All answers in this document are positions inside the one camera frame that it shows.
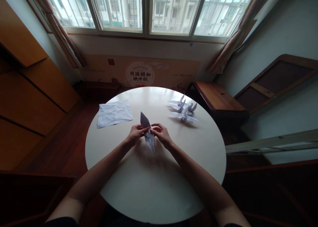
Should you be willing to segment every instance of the poster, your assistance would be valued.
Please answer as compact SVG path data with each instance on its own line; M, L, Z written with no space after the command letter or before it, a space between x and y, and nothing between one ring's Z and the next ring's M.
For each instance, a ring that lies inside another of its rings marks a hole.
M184 93L194 81L200 61L83 54L85 81L118 82L124 87L158 86Z
M150 65L144 62L133 62L127 68L126 78L132 87L144 87L153 84L155 74Z

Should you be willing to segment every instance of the glass pane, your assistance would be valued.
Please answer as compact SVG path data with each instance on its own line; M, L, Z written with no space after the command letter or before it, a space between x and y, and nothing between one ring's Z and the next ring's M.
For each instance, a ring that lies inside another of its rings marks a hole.
M249 2L250 0L205 0L194 34L231 36Z
M200 0L153 0L152 34L189 35Z
M142 32L142 0L96 0L103 28Z
M86 0L49 0L55 15L64 26L95 27Z

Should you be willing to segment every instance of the brown curtain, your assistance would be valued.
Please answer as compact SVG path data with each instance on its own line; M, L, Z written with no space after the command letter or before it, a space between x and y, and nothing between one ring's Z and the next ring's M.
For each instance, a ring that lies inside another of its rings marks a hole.
M233 51L241 41L242 36L245 33L246 28L266 3L267 0L251 0L246 7L244 15L238 25L237 31L231 36L231 38L224 44L222 49L213 58L208 69L209 73L222 74L223 69L226 66Z
M35 0L46 17L46 21L64 51L70 65L73 68L82 68L86 66L84 58L81 56L75 45L64 30L59 19L54 14L48 0Z

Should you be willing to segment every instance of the wooden wardrobe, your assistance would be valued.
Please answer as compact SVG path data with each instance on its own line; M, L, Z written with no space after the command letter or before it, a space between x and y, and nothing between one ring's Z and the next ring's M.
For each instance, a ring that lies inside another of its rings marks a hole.
M0 170L21 170L80 97L6 0L0 44Z

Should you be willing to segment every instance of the round white table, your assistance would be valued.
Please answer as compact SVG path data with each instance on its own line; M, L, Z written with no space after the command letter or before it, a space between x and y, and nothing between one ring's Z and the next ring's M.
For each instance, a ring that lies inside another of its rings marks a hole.
M86 137L87 168L92 168L127 137L131 126L140 123L142 111L150 124L159 122L166 126L172 140L221 184L226 168L221 133L199 104L195 117L200 122L181 123L170 114L176 110L168 101L177 101L181 96L181 93L166 88L141 87L112 98L108 103L129 101L133 120L97 129L96 114ZM185 99L188 104L195 104L189 97L185 96ZM177 162L157 138L154 153L141 138L120 162L100 194L120 213L153 224L183 221L204 208Z

